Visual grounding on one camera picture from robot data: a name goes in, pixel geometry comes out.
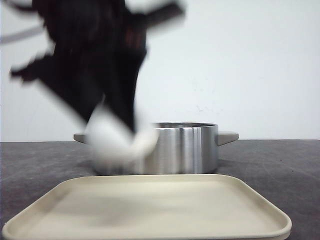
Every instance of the beige tray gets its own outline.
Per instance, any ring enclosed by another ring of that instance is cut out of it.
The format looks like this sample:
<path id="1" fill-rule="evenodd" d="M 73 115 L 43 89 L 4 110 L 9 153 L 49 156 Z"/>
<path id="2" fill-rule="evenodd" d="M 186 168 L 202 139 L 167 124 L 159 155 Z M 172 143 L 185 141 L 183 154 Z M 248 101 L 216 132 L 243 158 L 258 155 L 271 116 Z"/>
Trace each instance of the beige tray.
<path id="1" fill-rule="evenodd" d="M 65 181 L 12 218 L 7 240 L 284 240 L 290 218 L 224 175 L 92 176 Z"/>

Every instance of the white background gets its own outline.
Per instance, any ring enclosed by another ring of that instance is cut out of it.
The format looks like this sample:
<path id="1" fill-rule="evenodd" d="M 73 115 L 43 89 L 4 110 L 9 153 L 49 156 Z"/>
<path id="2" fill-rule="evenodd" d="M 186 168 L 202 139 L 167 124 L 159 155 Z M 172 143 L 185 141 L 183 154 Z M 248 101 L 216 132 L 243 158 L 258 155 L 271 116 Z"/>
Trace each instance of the white background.
<path id="1" fill-rule="evenodd" d="M 320 139 L 320 1 L 184 3 L 183 23 L 149 33 L 136 104 L 150 120 L 217 123 L 241 139 Z M 37 24 L 1 6 L 1 35 Z M 1 46 L 3 142 L 72 141 L 84 129 L 40 82 L 8 77 L 47 47 L 45 34 Z"/>

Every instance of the gray table surface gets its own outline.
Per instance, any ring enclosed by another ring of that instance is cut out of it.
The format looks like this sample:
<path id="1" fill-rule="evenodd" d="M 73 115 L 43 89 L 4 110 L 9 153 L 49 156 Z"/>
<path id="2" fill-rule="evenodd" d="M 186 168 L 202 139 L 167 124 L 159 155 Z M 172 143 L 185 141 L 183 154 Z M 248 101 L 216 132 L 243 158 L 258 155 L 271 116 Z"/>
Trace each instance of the gray table surface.
<path id="1" fill-rule="evenodd" d="M 238 140 L 221 146 L 216 174 L 237 177 L 289 215 L 289 240 L 320 240 L 320 140 Z M 93 176 L 78 142 L 1 143 L 1 229 L 57 184 Z"/>

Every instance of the cooking pot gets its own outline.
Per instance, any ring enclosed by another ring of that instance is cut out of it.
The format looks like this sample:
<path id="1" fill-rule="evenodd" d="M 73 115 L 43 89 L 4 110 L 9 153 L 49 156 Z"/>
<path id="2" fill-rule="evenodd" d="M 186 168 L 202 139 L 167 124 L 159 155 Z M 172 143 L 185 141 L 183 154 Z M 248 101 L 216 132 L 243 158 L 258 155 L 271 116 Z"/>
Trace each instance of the cooking pot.
<path id="1" fill-rule="evenodd" d="M 93 168 L 102 175 L 205 174 L 218 167 L 218 146 L 231 143 L 239 134 L 218 131 L 217 124 L 194 122 L 157 123 L 158 141 L 151 154 L 122 167 L 111 167 L 98 158 Z M 74 140 L 86 143 L 86 135 Z"/>

